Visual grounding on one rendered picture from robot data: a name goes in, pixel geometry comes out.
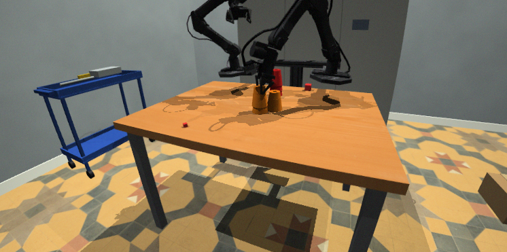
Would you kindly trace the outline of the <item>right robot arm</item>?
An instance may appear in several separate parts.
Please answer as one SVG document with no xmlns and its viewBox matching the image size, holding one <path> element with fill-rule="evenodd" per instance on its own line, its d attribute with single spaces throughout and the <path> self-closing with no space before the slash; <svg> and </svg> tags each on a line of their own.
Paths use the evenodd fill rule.
<svg viewBox="0 0 507 252">
<path fill-rule="evenodd" d="M 229 70 L 221 71 L 242 71 L 242 67 L 239 64 L 239 57 L 237 57 L 241 53 L 241 48 L 231 41 L 228 41 L 226 38 L 221 36 L 219 33 L 214 31 L 205 21 L 204 17 L 213 11 L 217 6 L 223 4 L 223 2 L 227 2 L 229 6 L 235 2 L 235 0 L 208 0 L 203 6 L 198 8 L 195 11 L 190 13 L 192 19 L 192 25 L 196 32 L 203 34 L 204 36 L 210 38 L 214 42 L 216 42 L 219 46 L 223 47 L 227 53 L 229 53 Z M 199 21 L 199 19 L 201 21 Z M 236 57 L 235 57 L 236 56 Z M 231 59 L 233 58 L 233 59 Z"/>
</svg>

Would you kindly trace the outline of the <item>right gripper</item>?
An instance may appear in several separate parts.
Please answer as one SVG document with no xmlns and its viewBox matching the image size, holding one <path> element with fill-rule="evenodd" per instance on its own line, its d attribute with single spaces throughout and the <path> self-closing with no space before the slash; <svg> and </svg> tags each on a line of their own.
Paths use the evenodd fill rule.
<svg viewBox="0 0 507 252">
<path fill-rule="evenodd" d="M 234 20 L 238 20 L 239 18 L 246 18 L 247 12 L 247 21 L 251 24 L 251 9 L 247 9 L 247 7 L 243 7 L 240 5 L 240 1 L 235 0 L 229 7 L 229 10 L 226 12 L 226 21 L 234 24 Z M 250 16 L 250 19 L 249 19 Z"/>
</svg>

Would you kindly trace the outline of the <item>orange cup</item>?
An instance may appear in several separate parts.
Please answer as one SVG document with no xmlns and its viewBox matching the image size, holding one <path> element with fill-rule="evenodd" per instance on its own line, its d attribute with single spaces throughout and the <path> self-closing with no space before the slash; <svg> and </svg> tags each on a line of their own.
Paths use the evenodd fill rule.
<svg viewBox="0 0 507 252">
<path fill-rule="evenodd" d="M 265 90 L 265 86 L 262 86 L 262 91 Z M 255 108 L 265 108 L 268 106 L 266 93 L 263 95 L 260 94 L 260 86 L 253 87 L 253 99 L 252 99 L 252 107 Z"/>
<path fill-rule="evenodd" d="M 252 112 L 254 114 L 262 115 L 262 114 L 268 113 L 268 107 L 265 107 L 265 108 L 255 108 L 255 107 L 253 107 Z"/>
<path fill-rule="evenodd" d="M 281 94 L 279 90 L 270 90 L 268 95 L 268 111 L 278 112 L 282 110 Z"/>
</svg>

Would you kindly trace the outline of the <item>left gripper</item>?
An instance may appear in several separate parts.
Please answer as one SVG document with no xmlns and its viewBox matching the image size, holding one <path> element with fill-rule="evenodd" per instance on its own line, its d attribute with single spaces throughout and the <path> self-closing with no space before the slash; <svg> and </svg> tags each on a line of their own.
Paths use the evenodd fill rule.
<svg viewBox="0 0 507 252">
<path fill-rule="evenodd" d="M 254 63 L 259 64 L 259 67 L 256 71 L 256 73 L 258 73 L 258 75 L 255 75 L 255 79 L 256 79 L 257 86 L 258 86 L 258 79 L 260 79 L 260 94 L 263 95 L 274 84 L 274 82 L 272 82 L 271 80 L 275 79 L 275 76 L 272 75 L 275 64 L 271 63 L 271 62 L 270 62 L 270 64 L 268 64 L 268 62 L 265 60 L 263 61 L 263 64 L 256 62 L 254 60 L 250 60 L 250 61 L 246 62 L 246 65 L 249 66 Z M 268 83 L 269 85 L 265 88 L 264 91 L 262 91 L 262 85 L 264 86 L 265 83 Z"/>
</svg>

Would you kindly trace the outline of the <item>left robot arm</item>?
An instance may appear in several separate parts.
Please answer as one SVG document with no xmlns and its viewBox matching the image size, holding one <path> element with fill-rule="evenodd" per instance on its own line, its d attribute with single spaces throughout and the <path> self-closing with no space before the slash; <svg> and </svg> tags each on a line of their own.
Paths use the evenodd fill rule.
<svg viewBox="0 0 507 252">
<path fill-rule="evenodd" d="M 297 0 L 279 27 L 274 29 L 268 36 L 268 44 L 274 47 L 259 41 L 254 41 L 250 48 L 249 55 L 262 60 L 264 59 L 268 64 L 270 64 L 270 62 L 276 63 L 278 57 L 278 52 L 276 50 L 281 51 L 292 29 L 300 20 L 301 16 L 308 10 L 315 21 L 321 39 L 321 51 L 323 56 L 328 59 L 326 70 L 313 69 L 312 74 L 350 78 L 349 73 L 337 73 L 338 63 L 341 62 L 340 49 L 332 35 L 327 9 L 328 0 Z"/>
</svg>

